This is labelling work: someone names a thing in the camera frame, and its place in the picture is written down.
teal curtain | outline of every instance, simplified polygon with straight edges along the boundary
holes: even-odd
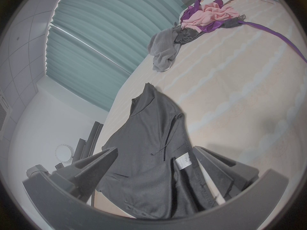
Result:
[[[178,21],[182,0],[60,0],[49,30],[47,75],[107,111],[147,56],[153,34]]]

curtain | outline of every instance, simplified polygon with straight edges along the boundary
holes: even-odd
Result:
[[[46,49],[46,74],[107,111],[147,56],[153,34],[171,27],[181,0],[60,0]]]

mattress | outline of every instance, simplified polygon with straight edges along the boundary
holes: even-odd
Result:
[[[307,56],[290,15],[272,0],[229,2],[246,21],[290,39]],[[95,151],[128,119],[131,99],[145,83],[173,99],[186,116],[193,146],[202,146],[259,169],[289,178],[269,221],[298,184],[307,156],[306,63],[280,38],[254,27],[220,28],[183,45],[166,72],[152,70],[148,55],[119,90]],[[101,193],[94,206],[124,215]]]

gray cloth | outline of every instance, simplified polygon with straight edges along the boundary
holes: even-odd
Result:
[[[102,150],[110,147],[118,148],[118,157],[96,189],[128,214],[179,218],[215,205],[186,133],[184,114],[151,84],[132,100],[127,122]],[[182,163],[175,161],[182,155]]]
[[[173,28],[167,28],[152,36],[147,50],[154,56],[153,70],[166,71],[171,67],[181,47],[180,44],[174,43],[180,30],[181,26],[175,23]]]

bed sheet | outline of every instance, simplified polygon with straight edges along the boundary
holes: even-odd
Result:
[[[230,5],[246,21],[285,35],[307,56],[297,27],[278,2],[233,0]],[[272,168],[289,178],[268,222],[306,166],[306,63],[280,38],[248,25],[220,28],[183,45],[166,72],[153,71],[152,60],[148,55],[119,90],[94,153],[126,122],[131,99],[149,82],[182,108],[193,146],[254,166],[259,176]],[[107,201],[101,196],[95,207],[122,214],[104,207]]]

